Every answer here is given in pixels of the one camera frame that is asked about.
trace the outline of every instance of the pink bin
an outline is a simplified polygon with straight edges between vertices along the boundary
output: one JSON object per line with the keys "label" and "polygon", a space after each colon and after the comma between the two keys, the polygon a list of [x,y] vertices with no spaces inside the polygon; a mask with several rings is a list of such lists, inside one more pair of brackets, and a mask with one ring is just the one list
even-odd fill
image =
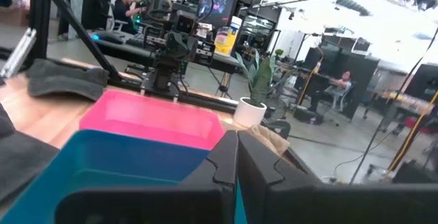
{"label": "pink bin", "polygon": [[169,101],[107,90],[81,119],[94,129],[211,150],[224,135],[213,112]]}

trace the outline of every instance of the plastic bin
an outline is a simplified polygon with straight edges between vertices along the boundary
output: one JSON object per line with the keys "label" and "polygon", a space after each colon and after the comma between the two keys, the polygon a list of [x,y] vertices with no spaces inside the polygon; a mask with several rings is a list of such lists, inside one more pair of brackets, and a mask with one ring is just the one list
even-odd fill
{"label": "plastic bin", "polygon": [[217,114],[208,110],[116,90],[105,91],[79,128],[207,150],[225,133]]}
{"label": "plastic bin", "polygon": [[68,193],[90,186],[178,184],[208,153],[106,132],[77,132],[1,224],[52,224],[56,205]]}

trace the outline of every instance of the white pot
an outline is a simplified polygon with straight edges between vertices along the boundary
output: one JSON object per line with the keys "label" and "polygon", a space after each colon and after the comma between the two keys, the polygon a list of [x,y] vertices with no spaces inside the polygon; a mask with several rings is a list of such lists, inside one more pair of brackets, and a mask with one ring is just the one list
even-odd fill
{"label": "white pot", "polygon": [[242,97],[239,100],[237,108],[234,113],[234,121],[245,127],[252,127],[259,125],[266,112],[266,105],[262,103],[263,107],[258,108],[249,103],[248,97]]}

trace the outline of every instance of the blue bin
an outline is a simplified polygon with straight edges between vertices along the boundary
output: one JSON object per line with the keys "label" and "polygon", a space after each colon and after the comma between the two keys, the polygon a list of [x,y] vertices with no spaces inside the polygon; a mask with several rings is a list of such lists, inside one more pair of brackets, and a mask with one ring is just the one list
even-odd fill
{"label": "blue bin", "polygon": [[1,224],[52,224],[56,205],[91,186],[175,185],[209,151],[83,130],[21,194]]}

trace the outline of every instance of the man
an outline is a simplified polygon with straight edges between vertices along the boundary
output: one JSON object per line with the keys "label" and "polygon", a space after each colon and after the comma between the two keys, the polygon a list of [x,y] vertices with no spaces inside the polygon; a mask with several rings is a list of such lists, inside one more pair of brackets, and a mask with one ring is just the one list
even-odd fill
{"label": "man", "polygon": [[[330,84],[332,84],[332,86],[328,87],[325,92],[332,96],[342,96],[352,86],[350,71],[346,71],[344,74],[342,74],[341,79],[330,79]],[[316,108],[318,107],[318,103],[320,102],[322,95],[322,91],[317,91],[311,96],[309,108],[310,111],[316,112]]]}
{"label": "man", "polygon": [[130,10],[133,2],[140,2],[140,0],[116,0],[113,13],[114,19],[128,23],[127,25],[122,26],[122,32],[135,35],[137,34],[137,31],[134,29],[134,24],[132,23],[131,17],[134,14],[145,12],[146,8],[136,8]]}

